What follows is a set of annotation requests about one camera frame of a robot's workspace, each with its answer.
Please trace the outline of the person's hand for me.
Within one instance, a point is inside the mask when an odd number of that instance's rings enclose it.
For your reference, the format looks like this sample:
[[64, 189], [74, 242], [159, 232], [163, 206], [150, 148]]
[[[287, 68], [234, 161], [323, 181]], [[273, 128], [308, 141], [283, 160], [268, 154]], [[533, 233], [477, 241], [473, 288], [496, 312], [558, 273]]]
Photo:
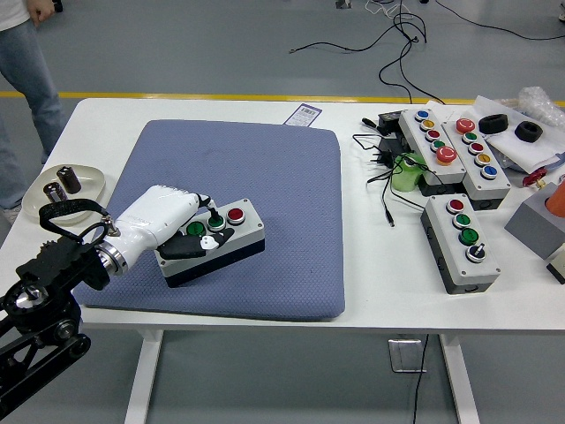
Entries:
[[51, 0], [26, 0], [26, 7], [31, 20], [36, 26], [39, 26], [56, 13], [55, 5]]

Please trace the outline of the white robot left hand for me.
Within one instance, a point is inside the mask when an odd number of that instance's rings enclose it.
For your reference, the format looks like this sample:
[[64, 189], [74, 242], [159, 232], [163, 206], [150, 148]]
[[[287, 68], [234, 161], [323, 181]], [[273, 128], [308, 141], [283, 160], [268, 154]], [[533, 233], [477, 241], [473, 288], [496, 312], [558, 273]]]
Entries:
[[204, 257], [223, 246], [234, 234], [221, 229], [212, 235], [182, 235], [180, 228], [198, 209], [205, 207], [215, 220], [220, 218], [214, 201], [165, 185], [153, 185], [115, 221], [118, 234], [106, 235], [97, 251], [112, 274], [121, 275], [133, 267], [145, 251], [158, 250], [166, 260]]

